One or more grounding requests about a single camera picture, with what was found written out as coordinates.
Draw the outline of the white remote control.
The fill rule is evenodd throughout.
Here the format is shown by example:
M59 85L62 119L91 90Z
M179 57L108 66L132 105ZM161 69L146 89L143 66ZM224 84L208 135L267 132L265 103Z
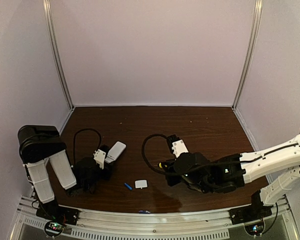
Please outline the white remote control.
M112 147L111 149L108 151L107 153L107 157L105 158L105 162L107 164L110 164L112 162L115 162L120 155L124 152L124 150L126 149L126 144L117 141Z

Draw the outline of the white battery cover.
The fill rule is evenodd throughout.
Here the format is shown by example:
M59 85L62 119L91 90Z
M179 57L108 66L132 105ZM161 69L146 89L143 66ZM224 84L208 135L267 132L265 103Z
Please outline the white battery cover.
M148 187L148 182L145 179L136 180L134 182L134 186L136 189L144 189Z

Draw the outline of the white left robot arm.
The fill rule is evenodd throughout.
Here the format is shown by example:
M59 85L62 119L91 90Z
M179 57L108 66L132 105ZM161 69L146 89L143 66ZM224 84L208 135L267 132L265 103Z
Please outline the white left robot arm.
M28 181L43 204L56 199L47 165L51 165L61 187L69 196L92 192L97 181L110 177L112 148L99 144L91 157L70 163L67 145L53 125L24 125L17 132L19 156Z

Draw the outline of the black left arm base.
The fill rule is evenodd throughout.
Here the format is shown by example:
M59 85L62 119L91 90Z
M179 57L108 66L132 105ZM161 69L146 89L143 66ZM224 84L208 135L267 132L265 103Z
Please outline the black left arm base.
M52 239L59 237L68 226L75 226L79 213L78 209L60 206L55 199L48 203L38 200L36 210L37 217L47 220L43 231Z

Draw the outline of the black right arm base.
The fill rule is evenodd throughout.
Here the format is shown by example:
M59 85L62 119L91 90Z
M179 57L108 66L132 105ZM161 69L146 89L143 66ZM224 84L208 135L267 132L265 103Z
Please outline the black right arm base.
M244 224L245 232L252 237L261 237L265 232L265 217L272 215L272 206L265 206L260 197L261 191L251 196L251 204L231 208L228 212L232 225Z

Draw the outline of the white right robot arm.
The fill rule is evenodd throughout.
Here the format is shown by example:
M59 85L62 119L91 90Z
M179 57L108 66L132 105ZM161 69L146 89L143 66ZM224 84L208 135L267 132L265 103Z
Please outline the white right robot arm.
M236 153L214 162L201 153L190 153L183 140L168 138L174 159L160 162L158 167L168 174L169 186L185 183L202 193L230 193L274 172L283 171L274 182L255 192L251 206L261 209L277 200L300 182L300 133L287 142L268 149Z

